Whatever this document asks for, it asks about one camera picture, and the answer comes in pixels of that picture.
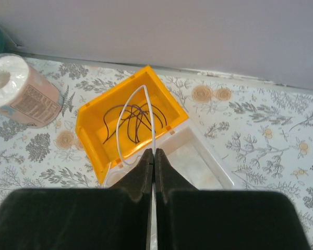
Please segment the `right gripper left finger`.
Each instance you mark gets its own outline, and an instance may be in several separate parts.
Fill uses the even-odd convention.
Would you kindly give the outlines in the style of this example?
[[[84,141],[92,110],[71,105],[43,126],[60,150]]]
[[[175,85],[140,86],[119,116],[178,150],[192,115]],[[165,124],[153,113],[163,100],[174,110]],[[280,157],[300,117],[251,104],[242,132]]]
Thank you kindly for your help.
[[[0,205],[0,249],[149,249],[153,153],[107,189],[18,189]]]

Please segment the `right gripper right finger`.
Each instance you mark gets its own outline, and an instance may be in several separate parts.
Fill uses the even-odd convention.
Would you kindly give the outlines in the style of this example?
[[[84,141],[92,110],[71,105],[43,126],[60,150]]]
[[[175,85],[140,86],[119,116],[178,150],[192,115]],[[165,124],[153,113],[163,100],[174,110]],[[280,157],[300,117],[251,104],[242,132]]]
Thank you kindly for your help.
[[[158,249],[309,249],[287,196],[199,190],[155,153]]]

